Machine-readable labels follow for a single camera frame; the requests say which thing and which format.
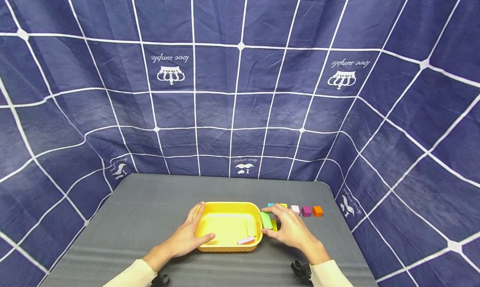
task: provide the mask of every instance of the navy blue backdrop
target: navy blue backdrop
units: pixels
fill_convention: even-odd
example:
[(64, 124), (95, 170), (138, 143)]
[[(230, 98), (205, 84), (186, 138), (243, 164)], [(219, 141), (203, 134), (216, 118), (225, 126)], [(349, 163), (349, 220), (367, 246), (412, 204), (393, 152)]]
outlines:
[(0, 0), (0, 285), (141, 172), (325, 182), (379, 286), (479, 286), (479, 6)]

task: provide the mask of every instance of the hand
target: hand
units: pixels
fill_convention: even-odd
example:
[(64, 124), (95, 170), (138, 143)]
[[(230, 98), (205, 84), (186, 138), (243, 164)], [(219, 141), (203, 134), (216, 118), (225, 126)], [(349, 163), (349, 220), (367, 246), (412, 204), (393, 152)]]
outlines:
[(262, 211), (275, 214), (282, 223), (282, 227), (277, 232), (264, 228), (263, 234), (301, 250), (311, 265), (321, 264), (331, 259), (323, 244), (313, 236), (303, 220), (292, 210), (275, 204), (263, 208)]
[(215, 234), (206, 234), (200, 238), (195, 237), (200, 219), (202, 218), (205, 202), (199, 202), (187, 215), (185, 222), (164, 243), (155, 246), (143, 260), (155, 271), (167, 264), (171, 258), (188, 254), (203, 243), (215, 238)]

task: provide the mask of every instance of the gray table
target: gray table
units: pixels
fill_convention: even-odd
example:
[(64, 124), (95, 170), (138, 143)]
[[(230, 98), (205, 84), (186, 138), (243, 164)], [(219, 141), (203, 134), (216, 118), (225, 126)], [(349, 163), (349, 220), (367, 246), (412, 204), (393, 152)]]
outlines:
[[(321, 205), (323, 217), (303, 220), (325, 244), (355, 287), (377, 286), (353, 236), (323, 183), (130, 174), (67, 251), (42, 287), (102, 286), (167, 239), (199, 201)], [(161, 273), (171, 287), (305, 286), (290, 263), (306, 260), (295, 249), (264, 236), (249, 253), (198, 250), (169, 262)]]

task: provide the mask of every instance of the yellow plastic container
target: yellow plastic container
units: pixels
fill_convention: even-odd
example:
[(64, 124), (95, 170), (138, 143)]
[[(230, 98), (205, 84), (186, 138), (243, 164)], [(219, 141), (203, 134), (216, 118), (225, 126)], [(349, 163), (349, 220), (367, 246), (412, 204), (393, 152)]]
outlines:
[[(215, 233), (215, 238), (199, 246), (202, 252), (251, 252), (263, 236), (260, 209), (251, 202), (206, 202), (195, 236), (208, 233)], [(253, 243), (237, 244), (252, 234)]]

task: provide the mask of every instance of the pink block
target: pink block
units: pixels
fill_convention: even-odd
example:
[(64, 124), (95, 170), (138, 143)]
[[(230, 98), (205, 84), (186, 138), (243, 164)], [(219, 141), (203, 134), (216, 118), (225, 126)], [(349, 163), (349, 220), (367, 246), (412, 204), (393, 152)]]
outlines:
[(238, 240), (238, 244), (249, 244), (255, 241), (255, 236), (249, 236), (244, 239)]
[(301, 214), (303, 215), (303, 217), (312, 216), (312, 208), (310, 208), (309, 206), (303, 206), (301, 208)]
[(290, 207), (291, 207), (292, 211), (293, 211), (296, 215), (300, 214), (300, 207), (299, 207), (299, 206), (297, 206), (297, 205), (291, 205)]

